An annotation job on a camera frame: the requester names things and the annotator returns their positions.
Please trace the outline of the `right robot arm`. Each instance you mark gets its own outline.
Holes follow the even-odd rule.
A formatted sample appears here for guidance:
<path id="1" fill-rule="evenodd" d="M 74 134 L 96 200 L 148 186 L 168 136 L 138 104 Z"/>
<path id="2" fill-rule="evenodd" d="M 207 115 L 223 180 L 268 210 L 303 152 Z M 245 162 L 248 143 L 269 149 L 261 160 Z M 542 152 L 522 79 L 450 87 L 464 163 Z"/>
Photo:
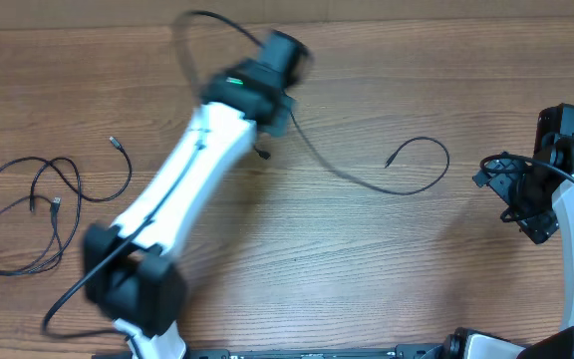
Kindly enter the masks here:
<path id="1" fill-rule="evenodd" d="M 539 113 L 531 157 L 508 152 L 489 156 L 472 179 L 505 202 L 501 221 L 516 223 L 532 242 L 542 244 L 560 234 L 562 321 L 557 333 L 527 346 L 462 329 L 444 342 L 441 357 L 574 358 L 574 105 L 560 104 Z"/>

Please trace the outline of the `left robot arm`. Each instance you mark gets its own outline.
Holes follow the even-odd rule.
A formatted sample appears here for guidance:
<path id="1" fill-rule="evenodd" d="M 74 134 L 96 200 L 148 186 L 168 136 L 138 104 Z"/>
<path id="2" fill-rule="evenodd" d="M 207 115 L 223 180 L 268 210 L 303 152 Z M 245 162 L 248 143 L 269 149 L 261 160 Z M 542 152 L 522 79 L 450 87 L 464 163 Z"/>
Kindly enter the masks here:
<path id="1" fill-rule="evenodd" d="M 258 56 L 222 70 L 200 88 L 182 138 L 140 196 L 83 241 L 85 294 L 125 336 L 127 358 L 184 358 L 176 320 L 187 287 L 175 266 L 209 197 L 257 135 L 286 132 L 286 93 L 310 53 L 272 31 Z"/>

